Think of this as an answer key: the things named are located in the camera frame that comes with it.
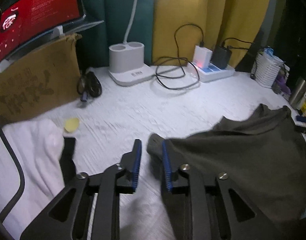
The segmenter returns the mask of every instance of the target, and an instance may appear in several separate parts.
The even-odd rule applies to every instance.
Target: metal bolt head
[[[86,179],[88,177],[88,174],[86,172],[81,172],[79,174],[76,174],[76,177],[78,179]]]
[[[191,168],[191,167],[190,167],[190,165],[188,165],[188,164],[182,164],[182,165],[181,165],[181,170],[182,170],[182,171],[188,171],[190,168]]]
[[[222,172],[218,175],[218,178],[221,180],[226,180],[228,179],[228,174],[226,172]]]
[[[120,163],[117,163],[116,166],[117,166],[118,170],[122,170],[123,169],[123,166]]]

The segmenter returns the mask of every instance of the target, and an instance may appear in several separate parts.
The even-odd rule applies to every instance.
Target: green curtain
[[[8,0],[7,8],[17,0]],[[81,32],[77,42],[79,66],[100,67],[109,65],[109,46],[122,43],[130,19],[133,0],[83,0],[87,15],[104,23]],[[152,29],[154,0],[138,0],[137,10],[128,41],[145,45],[145,63],[152,61]]]

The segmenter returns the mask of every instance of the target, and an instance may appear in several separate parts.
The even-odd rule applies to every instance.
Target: white cup holder
[[[123,50],[126,49],[124,45],[114,45],[111,47],[112,50],[118,51],[118,50]]]
[[[129,42],[128,45],[133,48],[140,48],[143,46],[143,44],[139,42]]]

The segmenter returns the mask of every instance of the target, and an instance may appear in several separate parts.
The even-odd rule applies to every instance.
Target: blue object
[[[208,68],[209,68],[210,70],[212,70],[213,72],[220,71],[220,69],[219,69],[218,67],[214,66],[213,64],[210,64],[210,65],[208,66]]]
[[[299,122],[306,122],[306,116],[296,116],[296,121],[299,121]]]
[[[267,55],[271,56],[271,57],[274,56],[274,50],[273,50],[272,48],[270,48],[270,47],[265,48],[265,49],[264,49],[264,52],[265,52]]]
[[[136,159],[135,159],[135,163],[134,163],[133,170],[132,170],[133,172],[132,187],[133,187],[134,192],[137,188],[137,184],[139,181],[141,155],[142,155],[142,142],[139,143],[139,146],[137,148]]]
[[[162,142],[162,146],[163,146],[163,167],[164,167],[164,173],[165,173],[165,183],[166,183],[166,188],[169,192],[172,191],[173,185],[172,185],[172,180],[171,180],[171,165],[170,165],[170,161],[168,158],[168,154],[166,151],[166,146],[165,143]]]
[[[87,98],[88,98],[88,93],[84,91],[83,94],[81,95],[81,101],[87,102]]]
[[[204,72],[212,72],[212,70],[209,68],[209,67],[205,67],[205,68],[202,68],[202,70],[204,71]]]

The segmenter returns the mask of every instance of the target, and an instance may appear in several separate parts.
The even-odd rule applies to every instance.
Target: metal thermos
[[[289,97],[289,104],[292,108],[297,109],[299,102],[302,100],[306,92],[306,79],[299,78],[296,82],[296,87]]]

